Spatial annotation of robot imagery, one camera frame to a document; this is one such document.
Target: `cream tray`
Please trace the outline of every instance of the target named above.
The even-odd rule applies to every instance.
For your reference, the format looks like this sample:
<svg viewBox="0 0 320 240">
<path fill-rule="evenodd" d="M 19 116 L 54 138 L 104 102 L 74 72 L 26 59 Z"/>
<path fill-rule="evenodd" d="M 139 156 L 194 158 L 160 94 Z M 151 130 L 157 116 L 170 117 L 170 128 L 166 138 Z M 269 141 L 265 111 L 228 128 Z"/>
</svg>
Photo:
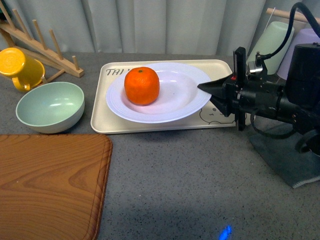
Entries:
<svg viewBox="0 0 320 240">
<path fill-rule="evenodd" d="M 209 101 L 202 109 L 185 118 L 165 123 L 139 123 L 123 119 L 114 114 L 106 102 L 109 85 L 121 74 L 129 70 L 152 63 L 164 61 L 112 62 L 101 68 L 91 116 L 91 127 L 99 134 L 123 134 L 165 130 L 204 129 L 235 126 L 235 117 L 224 115 Z M 229 65 L 218 59 L 210 60 L 172 60 L 165 62 L 182 63 L 204 71 L 212 81 L 224 78 L 232 73 Z"/>
</svg>

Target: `gray countertop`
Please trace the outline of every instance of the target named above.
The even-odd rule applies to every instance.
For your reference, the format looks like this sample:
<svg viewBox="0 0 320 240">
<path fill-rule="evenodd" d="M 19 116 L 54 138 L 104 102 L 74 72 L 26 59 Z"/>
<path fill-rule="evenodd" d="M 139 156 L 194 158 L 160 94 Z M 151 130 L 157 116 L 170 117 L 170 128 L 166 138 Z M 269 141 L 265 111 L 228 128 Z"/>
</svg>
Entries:
<svg viewBox="0 0 320 240">
<path fill-rule="evenodd" d="M 73 53 L 64 56 L 71 59 Z M 90 125 L 100 69 L 112 62 L 220 59 L 164 54 L 76 53 L 84 76 L 55 81 L 84 91 L 80 121 L 64 133 L 95 134 Z M 54 74 L 55 69 L 46 68 Z M 36 134 L 15 108 L 23 96 L 0 76 L 0 134 Z M 261 129 L 274 121 L 257 118 Z M 249 142 L 251 126 L 113 134 L 99 240 L 315 240 L 320 236 L 320 182 L 296 189 L 266 164 Z"/>
</svg>

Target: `white plate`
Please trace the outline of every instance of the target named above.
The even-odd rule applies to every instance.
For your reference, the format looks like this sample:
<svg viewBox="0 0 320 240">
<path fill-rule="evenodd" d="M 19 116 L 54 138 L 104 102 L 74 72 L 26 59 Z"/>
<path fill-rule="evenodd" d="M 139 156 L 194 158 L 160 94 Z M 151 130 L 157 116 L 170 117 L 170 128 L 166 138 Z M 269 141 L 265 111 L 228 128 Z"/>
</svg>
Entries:
<svg viewBox="0 0 320 240">
<path fill-rule="evenodd" d="M 210 100 L 211 94 L 197 87 L 198 84 L 211 81 L 199 68 L 176 62 L 145 66 L 155 70 L 159 76 L 158 98 L 145 106 L 133 104 L 127 99 L 124 90 L 126 75 L 120 75 L 106 92 L 108 107 L 119 117 L 137 123 L 167 123 L 195 113 Z"/>
</svg>

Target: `wooden cutting board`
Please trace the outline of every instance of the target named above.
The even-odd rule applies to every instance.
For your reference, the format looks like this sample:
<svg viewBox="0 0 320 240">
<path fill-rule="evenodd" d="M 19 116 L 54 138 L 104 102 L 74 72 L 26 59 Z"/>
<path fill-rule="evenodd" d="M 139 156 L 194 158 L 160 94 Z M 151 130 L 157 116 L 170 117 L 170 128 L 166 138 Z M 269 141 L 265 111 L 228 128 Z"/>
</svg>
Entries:
<svg viewBox="0 0 320 240">
<path fill-rule="evenodd" d="M 112 149 L 101 134 L 0 135 L 0 239 L 96 239 Z"/>
</svg>

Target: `mug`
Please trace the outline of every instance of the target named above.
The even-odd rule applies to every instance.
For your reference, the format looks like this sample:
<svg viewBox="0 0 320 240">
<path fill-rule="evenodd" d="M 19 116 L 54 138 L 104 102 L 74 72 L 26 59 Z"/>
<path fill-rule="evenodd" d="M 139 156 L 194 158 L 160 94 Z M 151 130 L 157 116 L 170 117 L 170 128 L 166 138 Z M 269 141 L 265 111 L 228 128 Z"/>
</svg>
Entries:
<svg viewBox="0 0 320 240">
<path fill-rule="evenodd" d="M 21 50 L 9 47 L 0 51 L 0 74 L 11 78 L 19 91 L 28 92 L 42 82 L 45 67 Z"/>
</svg>

